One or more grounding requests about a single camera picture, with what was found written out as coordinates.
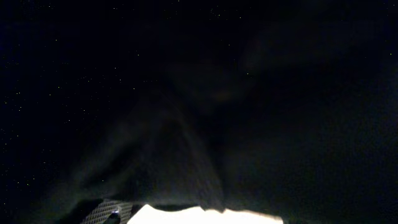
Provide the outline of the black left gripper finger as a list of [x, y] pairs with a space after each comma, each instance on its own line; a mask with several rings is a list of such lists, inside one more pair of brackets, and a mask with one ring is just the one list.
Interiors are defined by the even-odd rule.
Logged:
[[119, 211], [121, 221], [120, 224], [127, 224], [132, 217], [131, 210], [133, 204], [117, 200], [104, 200], [92, 212], [90, 212], [80, 224], [103, 224], [107, 218]]

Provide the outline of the black hooded garment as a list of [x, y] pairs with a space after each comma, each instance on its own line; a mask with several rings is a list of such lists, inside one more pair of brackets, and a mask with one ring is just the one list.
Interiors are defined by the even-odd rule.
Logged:
[[397, 222], [396, 1], [2, 1], [1, 222], [103, 202]]

